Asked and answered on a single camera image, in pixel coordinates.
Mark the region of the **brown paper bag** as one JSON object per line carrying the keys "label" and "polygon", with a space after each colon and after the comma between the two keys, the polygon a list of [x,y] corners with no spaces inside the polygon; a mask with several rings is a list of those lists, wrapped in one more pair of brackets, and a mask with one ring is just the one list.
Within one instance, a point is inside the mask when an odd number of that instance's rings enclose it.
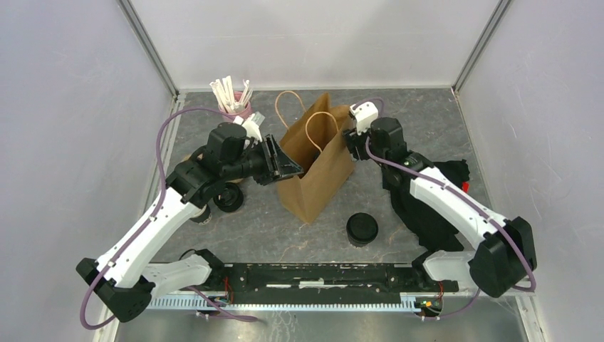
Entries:
{"label": "brown paper bag", "polygon": [[324,93],[281,138],[282,150],[303,174],[278,182],[278,198],[307,224],[315,221],[354,170],[343,137],[350,126],[348,106],[331,105],[330,94]]}

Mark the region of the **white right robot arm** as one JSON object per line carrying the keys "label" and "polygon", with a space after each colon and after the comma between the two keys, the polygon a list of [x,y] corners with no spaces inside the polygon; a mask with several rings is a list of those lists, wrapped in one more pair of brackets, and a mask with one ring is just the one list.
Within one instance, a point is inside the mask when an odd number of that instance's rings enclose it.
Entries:
{"label": "white right robot arm", "polygon": [[392,208],[425,248],[411,272],[417,289],[457,281],[493,298],[510,289],[536,290],[530,223],[505,217],[470,196],[464,189],[466,160],[433,162],[410,150],[399,120],[391,117],[354,117],[343,137],[356,160],[380,166]]}

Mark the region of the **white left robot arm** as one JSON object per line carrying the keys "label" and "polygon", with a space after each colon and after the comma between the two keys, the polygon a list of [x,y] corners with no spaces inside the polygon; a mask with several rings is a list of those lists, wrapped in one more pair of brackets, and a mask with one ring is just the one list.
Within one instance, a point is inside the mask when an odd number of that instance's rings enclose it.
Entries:
{"label": "white left robot arm", "polygon": [[272,135],[256,138],[236,123],[221,123],[207,143],[174,168],[160,184],[157,199],[110,250],[97,259],[84,258],[76,271],[91,294],[122,323],[139,316],[153,299],[189,286],[218,289],[223,270],[202,255],[159,266],[151,259],[188,220],[211,217],[210,201],[227,190],[228,182],[251,177],[270,185],[303,173]]}

